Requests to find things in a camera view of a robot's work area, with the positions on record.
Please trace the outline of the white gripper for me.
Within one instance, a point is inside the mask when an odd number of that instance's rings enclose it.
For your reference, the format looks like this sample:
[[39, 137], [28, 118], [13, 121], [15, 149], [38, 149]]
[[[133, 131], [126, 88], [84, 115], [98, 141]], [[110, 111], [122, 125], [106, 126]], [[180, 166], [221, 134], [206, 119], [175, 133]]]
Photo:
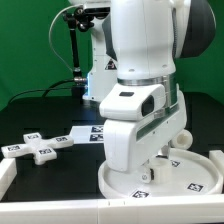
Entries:
[[[104, 150], [107, 165], [115, 171], [137, 170], [152, 156], [168, 158], [170, 141], [186, 126], [184, 95], [177, 93], [177, 104], [169, 115], [154, 121], [140, 122], [107, 120], [104, 124]], [[143, 165], [141, 181], [150, 183], [155, 179], [154, 169]]]

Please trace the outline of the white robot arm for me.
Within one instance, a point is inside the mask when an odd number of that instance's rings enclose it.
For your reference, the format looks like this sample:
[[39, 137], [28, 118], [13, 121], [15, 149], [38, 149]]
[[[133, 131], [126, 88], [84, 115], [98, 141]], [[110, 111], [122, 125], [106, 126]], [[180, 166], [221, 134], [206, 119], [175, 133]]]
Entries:
[[102, 181], [150, 170], [150, 159], [186, 125], [174, 60], [198, 56], [216, 28], [206, 0], [80, 0], [91, 14], [107, 10], [107, 55], [117, 61], [117, 82], [100, 98], [106, 161]]

